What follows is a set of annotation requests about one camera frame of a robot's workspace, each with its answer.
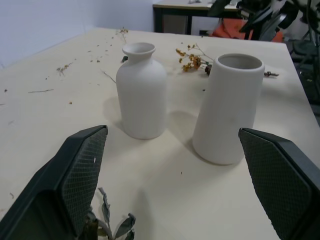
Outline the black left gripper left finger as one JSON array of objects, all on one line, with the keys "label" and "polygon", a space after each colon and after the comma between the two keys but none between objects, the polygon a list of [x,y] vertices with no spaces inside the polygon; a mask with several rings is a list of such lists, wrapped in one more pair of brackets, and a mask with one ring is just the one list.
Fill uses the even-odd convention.
[{"label": "black left gripper left finger", "polygon": [[75,240],[81,236],[100,174],[106,125],[69,136],[31,178],[0,221],[2,240]]}]

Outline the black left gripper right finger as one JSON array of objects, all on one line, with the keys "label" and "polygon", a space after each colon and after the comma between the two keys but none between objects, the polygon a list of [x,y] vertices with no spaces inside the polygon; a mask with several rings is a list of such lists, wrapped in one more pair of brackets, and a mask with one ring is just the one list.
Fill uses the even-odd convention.
[{"label": "black left gripper right finger", "polygon": [[320,238],[320,170],[283,137],[240,128],[251,181],[281,240]]}]

